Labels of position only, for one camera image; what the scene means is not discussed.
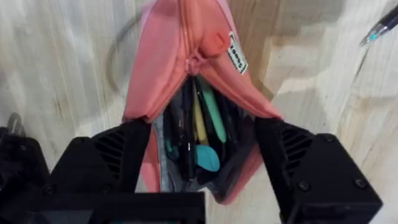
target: pen tip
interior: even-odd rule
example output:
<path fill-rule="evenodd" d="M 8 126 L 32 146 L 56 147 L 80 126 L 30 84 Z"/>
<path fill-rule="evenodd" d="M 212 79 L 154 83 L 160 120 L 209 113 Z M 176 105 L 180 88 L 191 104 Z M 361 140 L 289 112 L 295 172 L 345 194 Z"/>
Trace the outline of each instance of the pen tip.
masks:
<path fill-rule="evenodd" d="M 359 43 L 359 45 L 360 45 L 361 47 L 363 47 L 363 46 L 365 46 L 366 44 L 368 44 L 368 43 L 370 43 L 370 42 L 372 42 L 372 40 L 371 40 L 369 37 L 365 37 L 365 38 L 361 41 L 361 43 Z"/>

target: zipper pull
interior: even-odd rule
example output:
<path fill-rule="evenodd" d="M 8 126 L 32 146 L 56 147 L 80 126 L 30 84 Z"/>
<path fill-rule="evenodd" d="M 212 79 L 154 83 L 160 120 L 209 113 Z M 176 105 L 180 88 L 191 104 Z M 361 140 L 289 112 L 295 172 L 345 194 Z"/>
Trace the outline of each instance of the zipper pull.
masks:
<path fill-rule="evenodd" d="M 207 34 L 191 56 L 187 59 L 185 70 L 190 75 L 197 75 L 201 65 L 207 63 L 207 58 L 217 57 L 225 53 L 231 44 L 227 32 L 210 32 Z"/>

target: teal spoon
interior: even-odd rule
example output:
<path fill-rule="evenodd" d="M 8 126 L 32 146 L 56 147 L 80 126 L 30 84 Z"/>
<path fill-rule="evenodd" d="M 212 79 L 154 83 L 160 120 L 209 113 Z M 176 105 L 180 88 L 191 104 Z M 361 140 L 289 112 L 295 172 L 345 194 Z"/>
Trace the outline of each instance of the teal spoon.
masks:
<path fill-rule="evenodd" d="M 220 169 L 220 160 L 216 151 L 206 145 L 196 145 L 197 165 L 211 172 L 217 172 Z"/>

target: wooden table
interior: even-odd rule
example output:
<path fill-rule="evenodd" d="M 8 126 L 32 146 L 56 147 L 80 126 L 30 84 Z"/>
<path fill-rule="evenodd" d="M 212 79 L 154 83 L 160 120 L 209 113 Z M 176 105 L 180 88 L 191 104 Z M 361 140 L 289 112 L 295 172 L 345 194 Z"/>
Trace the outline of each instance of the wooden table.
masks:
<path fill-rule="evenodd" d="M 137 27 L 106 56 L 146 0 L 0 0 L 0 124 L 12 112 L 52 168 L 75 136 L 120 123 Z M 254 84 L 284 118 L 336 134 L 398 223 L 398 29 L 360 40 L 390 0 L 230 0 Z M 228 206 L 208 195 L 209 223 L 280 223 L 265 168 Z"/>

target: teal item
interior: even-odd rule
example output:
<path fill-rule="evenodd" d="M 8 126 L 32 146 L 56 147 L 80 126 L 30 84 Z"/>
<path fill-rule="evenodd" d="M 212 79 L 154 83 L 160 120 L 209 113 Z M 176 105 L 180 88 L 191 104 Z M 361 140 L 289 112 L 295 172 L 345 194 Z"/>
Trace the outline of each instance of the teal item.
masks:
<path fill-rule="evenodd" d="M 198 77 L 201 90 L 203 93 L 203 98 L 205 99 L 206 107 L 210 114 L 211 121 L 213 123 L 214 129 L 216 130 L 216 134 L 218 139 L 222 142 L 226 142 L 226 132 L 223 124 L 223 120 L 220 115 L 220 111 L 217 106 L 216 99 L 213 94 L 213 90 L 210 88 L 209 84 L 207 84 L 204 79 Z"/>
<path fill-rule="evenodd" d="M 170 140 L 168 139 L 165 140 L 165 146 L 167 155 L 170 157 L 171 160 L 176 161 L 180 157 L 177 147 L 172 146 Z"/>
<path fill-rule="evenodd" d="M 220 169 L 220 160 L 216 151 L 210 146 L 196 145 L 197 164 L 205 170 L 217 172 Z"/>

